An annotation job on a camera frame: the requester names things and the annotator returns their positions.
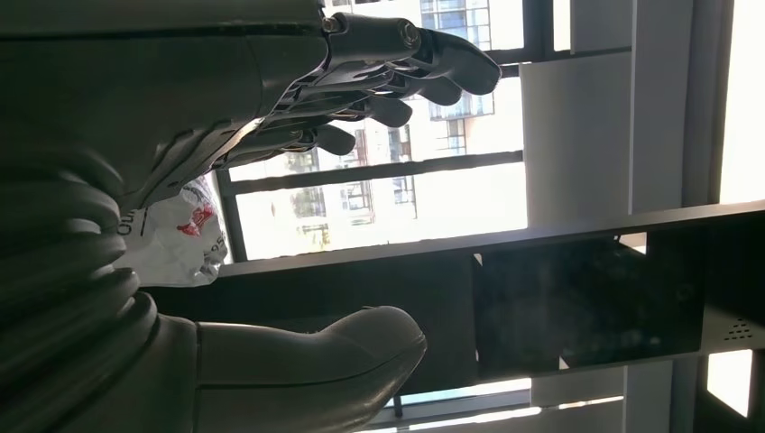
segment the window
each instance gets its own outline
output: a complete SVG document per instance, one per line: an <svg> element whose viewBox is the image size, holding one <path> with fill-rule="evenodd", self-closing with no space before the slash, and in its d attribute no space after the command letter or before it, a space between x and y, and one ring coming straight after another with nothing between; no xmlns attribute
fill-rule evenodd
<svg viewBox="0 0 765 433"><path fill-rule="evenodd" d="M369 188L369 180L346 184L340 191L340 195L343 198L343 209L345 210L372 210L372 192Z"/></svg>
<svg viewBox="0 0 765 433"><path fill-rule="evenodd" d="M295 193L292 198L292 209L298 218L326 217L324 192L317 187L306 188Z"/></svg>
<svg viewBox="0 0 765 433"><path fill-rule="evenodd" d="M466 154L465 145L465 121L448 120L439 126L438 149L444 156L456 156Z"/></svg>
<svg viewBox="0 0 765 433"><path fill-rule="evenodd" d="M408 125L402 128L388 128L388 146L391 150L392 162L411 161L410 129Z"/></svg>
<svg viewBox="0 0 765 433"><path fill-rule="evenodd" d="M465 0L438 0L438 10L453 11L455 9L465 9Z"/></svg>
<svg viewBox="0 0 765 433"><path fill-rule="evenodd" d="M493 95L477 97L476 95L463 93L460 100L453 106L430 104L430 118L432 120L464 119L479 115L492 115L493 113Z"/></svg>
<svg viewBox="0 0 765 433"><path fill-rule="evenodd" d="M288 152L287 167L294 173L307 173L318 171L317 150L311 149L307 152Z"/></svg>
<svg viewBox="0 0 765 433"><path fill-rule="evenodd" d="M298 236L309 242L311 252L324 251L329 246L329 226L326 224L301 226L297 231Z"/></svg>
<svg viewBox="0 0 765 433"><path fill-rule="evenodd" d="M355 0L325 3L329 15L344 11L403 17L465 38L485 50L514 48L513 41L522 47L522 0L491 2L491 9L487 0L419 0L420 9L418 0L368 5ZM332 11L338 5L341 8ZM230 170L231 181L238 183L238 195L230 195L231 190L228 195L222 193L224 201L233 200L238 206L238 215L227 216L241 223L231 225L232 230L241 226L241 231L230 235L243 240L238 248L243 246L245 251L237 250L237 260L526 226L522 162L468 168L474 167L473 159L462 158L465 154L497 152L504 153L497 158L507 158L507 152L522 149L520 79L504 79L493 94L465 95L450 107L432 106L424 97L412 97L404 103L412 108L413 116L402 128L389 128L372 119L333 123L355 137L355 148L347 155L317 148ZM466 166L451 171L427 169L425 174L409 171L435 158L462 159ZM334 179L326 177L333 170L347 170L344 179L323 184L319 178ZM276 189L283 188L280 182L269 179L290 177L285 181L290 185L286 189Z"/></svg>
<svg viewBox="0 0 765 433"><path fill-rule="evenodd" d="M421 0L422 26L467 39L476 46L492 46L488 3L439 0L433 5Z"/></svg>
<svg viewBox="0 0 765 433"><path fill-rule="evenodd" d="M415 203L414 178L411 176L393 178L393 197L397 205Z"/></svg>

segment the wall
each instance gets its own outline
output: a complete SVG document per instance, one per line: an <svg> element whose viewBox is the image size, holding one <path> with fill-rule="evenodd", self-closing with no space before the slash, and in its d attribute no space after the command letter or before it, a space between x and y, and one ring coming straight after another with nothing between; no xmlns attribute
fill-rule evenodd
<svg viewBox="0 0 765 433"><path fill-rule="evenodd" d="M521 65L529 227L625 216L631 54Z"/></svg>
<svg viewBox="0 0 765 433"><path fill-rule="evenodd" d="M571 51L632 45L632 0L571 0Z"/></svg>

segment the white wall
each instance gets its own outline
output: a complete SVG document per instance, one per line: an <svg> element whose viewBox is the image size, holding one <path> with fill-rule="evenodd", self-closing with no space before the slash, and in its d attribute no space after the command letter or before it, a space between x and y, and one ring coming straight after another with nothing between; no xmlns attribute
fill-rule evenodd
<svg viewBox="0 0 765 433"><path fill-rule="evenodd" d="M529 227L625 216L630 53L521 65Z"/></svg>

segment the black panel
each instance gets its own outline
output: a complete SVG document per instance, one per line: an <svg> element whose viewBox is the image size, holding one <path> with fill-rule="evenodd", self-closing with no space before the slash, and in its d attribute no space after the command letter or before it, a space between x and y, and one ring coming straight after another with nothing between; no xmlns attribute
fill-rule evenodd
<svg viewBox="0 0 765 433"><path fill-rule="evenodd" d="M613 236L484 254L475 288L481 376L552 373L559 358L574 368L697 351L697 235L651 233L647 255Z"/></svg>
<svg viewBox="0 0 765 433"><path fill-rule="evenodd" d="M197 321L315 332L364 306L409 312L429 349L403 393L476 380L472 256L436 253L221 278L211 286L148 290L163 313Z"/></svg>

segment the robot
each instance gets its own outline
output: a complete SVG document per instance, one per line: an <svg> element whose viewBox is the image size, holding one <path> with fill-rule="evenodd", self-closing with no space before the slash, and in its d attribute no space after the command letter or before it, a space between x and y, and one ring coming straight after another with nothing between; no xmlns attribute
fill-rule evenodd
<svg viewBox="0 0 765 433"><path fill-rule="evenodd" d="M314 335L159 314L119 217L210 170L350 152L405 97L493 91L469 42L317 0L9 0L0 14L0 431L353 431L426 340L403 311Z"/></svg>

